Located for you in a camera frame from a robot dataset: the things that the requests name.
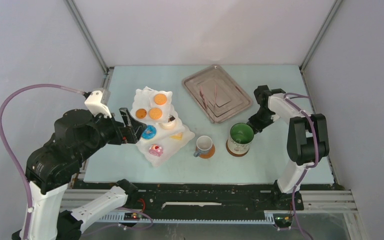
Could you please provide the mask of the blue frosted donut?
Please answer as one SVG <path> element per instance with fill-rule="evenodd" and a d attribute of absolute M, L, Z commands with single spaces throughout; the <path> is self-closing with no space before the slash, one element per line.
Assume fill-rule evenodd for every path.
<path fill-rule="evenodd" d="M 141 138 L 145 140 L 151 140 L 157 134 L 157 129 L 153 125 L 147 125 L 146 129 L 143 131 Z"/>

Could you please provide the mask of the brown cookie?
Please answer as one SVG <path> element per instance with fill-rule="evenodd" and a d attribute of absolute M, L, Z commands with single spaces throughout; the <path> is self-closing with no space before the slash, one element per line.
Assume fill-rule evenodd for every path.
<path fill-rule="evenodd" d="M 148 112 L 146 109 L 144 108 L 140 108 L 138 109 L 136 112 L 135 112 L 135 116 L 138 118 L 138 119 L 144 119 L 146 116 L 147 116 Z"/>

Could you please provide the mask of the green interior floral mug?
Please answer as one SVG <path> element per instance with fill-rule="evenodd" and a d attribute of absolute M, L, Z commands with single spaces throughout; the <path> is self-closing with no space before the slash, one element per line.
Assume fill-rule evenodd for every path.
<path fill-rule="evenodd" d="M 254 135 L 253 129 L 248 124 L 236 123 L 229 130 L 226 146 L 233 152 L 243 153 L 250 150 Z"/>

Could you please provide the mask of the orange cookie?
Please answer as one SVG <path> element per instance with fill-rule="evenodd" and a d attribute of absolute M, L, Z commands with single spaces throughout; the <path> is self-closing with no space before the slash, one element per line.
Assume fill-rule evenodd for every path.
<path fill-rule="evenodd" d="M 163 116 L 163 111 L 158 107 L 154 107 L 149 110 L 148 114 L 151 119 L 158 120 Z"/>
<path fill-rule="evenodd" d="M 154 96 L 153 100 L 157 105 L 162 106 L 167 103 L 168 98 L 165 94 L 158 93 Z"/>

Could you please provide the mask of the pink swiss roll cake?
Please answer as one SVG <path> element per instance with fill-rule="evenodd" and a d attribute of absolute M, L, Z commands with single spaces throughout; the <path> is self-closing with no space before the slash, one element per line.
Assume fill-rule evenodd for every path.
<path fill-rule="evenodd" d="M 148 152 L 149 152 L 152 156 L 160 157 L 160 156 L 164 153 L 164 149 L 163 149 L 160 145 L 152 144 L 152 145 L 149 147 Z"/>

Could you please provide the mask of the dark brown wooden saucer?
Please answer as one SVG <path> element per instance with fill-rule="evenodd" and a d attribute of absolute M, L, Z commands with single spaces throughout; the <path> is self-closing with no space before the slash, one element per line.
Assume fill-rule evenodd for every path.
<path fill-rule="evenodd" d="M 227 150 L 227 152 L 230 154 L 230 155 L 232 155 L 232 156 L 234 156 L 234 157 L 243 157 L 243 156 L 245 156 L 248 152 L 249 152 L 249 149 L 247 150 L 247 151 L 244 151 L 244 152 L 234 152 L 234 151 L 232 151 L 228 146 L 226 146 L 226 150 Z"/>

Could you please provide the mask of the white chocolate donut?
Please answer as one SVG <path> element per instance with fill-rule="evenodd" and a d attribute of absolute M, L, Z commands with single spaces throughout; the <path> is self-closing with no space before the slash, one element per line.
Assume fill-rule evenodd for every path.
<path fill-rule="evenodd" d="M 166 122 L 159 123 L 160 127 L 165 130 L 173 129 L 176 126 L 176 124 L 177 124 L 177 119 L 173 115 L 170 115 Z"/>

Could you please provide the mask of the orange cookie front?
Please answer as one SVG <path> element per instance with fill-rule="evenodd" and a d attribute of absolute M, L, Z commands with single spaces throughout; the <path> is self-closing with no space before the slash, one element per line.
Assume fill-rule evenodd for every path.
<path fill-rule="evenodd" d="M 153 100 L 157 105 L 162 106 L 167 103 L 168 98 L 165 94 L 158 93 L 154 96 Z"/>

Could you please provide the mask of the pink-tipped metal tongs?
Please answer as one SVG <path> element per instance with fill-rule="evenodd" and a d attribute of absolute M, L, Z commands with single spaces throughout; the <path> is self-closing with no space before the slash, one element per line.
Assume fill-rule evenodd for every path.
<path fill-rule="evenodd" d="M 213 117 L 216 116 L 217 90 L 218 87 L 215 84 L 212 91 L 212 98 L 210 98 L 210 95 L 205 93 L 203 86 L 199 86 L 199 96 L 202 100 L 203 109 L 208 116 L 210 115 L 210 112 L 213 113 Z"/>

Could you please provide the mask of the yellow cake slice with cherry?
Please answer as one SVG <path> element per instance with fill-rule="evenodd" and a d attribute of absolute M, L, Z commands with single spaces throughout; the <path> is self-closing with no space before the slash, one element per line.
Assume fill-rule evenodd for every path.
<path fill-rule="evenodd" d="M 183 139 L 183 134 L 184 134 L 183 132 L 179 132 L 179 133 L 176 133 L 174 135 L 171 135 L 170 138 L 180 141 Z"/>

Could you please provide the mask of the white grey mug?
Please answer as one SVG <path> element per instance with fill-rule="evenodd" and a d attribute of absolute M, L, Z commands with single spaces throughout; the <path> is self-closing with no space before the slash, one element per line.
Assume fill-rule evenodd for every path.
<path fill-rule="evenodd" d="M 199 157 L 200 154 L 206 154 L 212 148 L 213 140 L 206 135 L 200 136 L 196 140 L 194 157 Z"/>

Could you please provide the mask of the light brown coaster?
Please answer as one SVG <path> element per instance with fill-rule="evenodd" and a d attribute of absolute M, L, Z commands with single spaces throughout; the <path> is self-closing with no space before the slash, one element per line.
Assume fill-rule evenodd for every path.
<path fill-rule="evenodd" d="M 209 159 L 209 158 L 211 158 L 215 154 L 215 152 L 216 152 L 216 147 L 213 144 L 212 148 L 209 150 L 209 152 L 207 152 L 205 154 L 200 154 L 199 157 L 202 158 L 202 159 Z"/>

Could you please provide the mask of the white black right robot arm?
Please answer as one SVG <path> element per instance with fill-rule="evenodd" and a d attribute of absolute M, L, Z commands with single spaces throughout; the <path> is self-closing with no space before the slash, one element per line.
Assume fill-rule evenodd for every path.
<path fill-rule="evenodd" d="M 297 192 L 308 170 L 315 168 L 330 152 L 327 119 L 321 113 L 310 114 L 293 102 L 305 95 L 285 92 L 281 88 L 258 86 L 254 97 L 259 105 L 247 125 L 254 134 L 261 133 L 277 120 L 288 126 L 286 151 L 289 157 L 283 174 L 276 181 L 278 191 L 271 194 L 271 204 L 284 209 L 291 202 L 290 194 Z"/>

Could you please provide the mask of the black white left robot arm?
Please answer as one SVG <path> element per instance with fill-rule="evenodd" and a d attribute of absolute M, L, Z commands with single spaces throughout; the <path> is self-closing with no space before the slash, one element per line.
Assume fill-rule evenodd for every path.
<path fill-rule="evenodd" d="M 136 144 L 146 124 L 128 109 L 119 109 L 122 122 L 85 109 L 66 112 L 54 123 L 48 142 L 27 159 L 25 175 L 32 193 L 32 211 L 14 240 L 78 240 L 93 223 L 114 209 L 133 208 L 138 188 L 126 179 L 91 202 L 61 211 L 65 191 L 83 163 L 106 145 Z"/>

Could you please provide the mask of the white spare arm link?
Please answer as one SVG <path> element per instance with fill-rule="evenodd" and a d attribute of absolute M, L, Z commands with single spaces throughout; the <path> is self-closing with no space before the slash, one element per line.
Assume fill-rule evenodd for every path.
<path fill-rule="evenodd" d="M 93 223 L 112 210 L 122 207 L 128 194 L 119 186 L 112 187 L 97 199 L 72 210 L 64 210 L 57 219 L 57 240 L 78 240 Z"/>

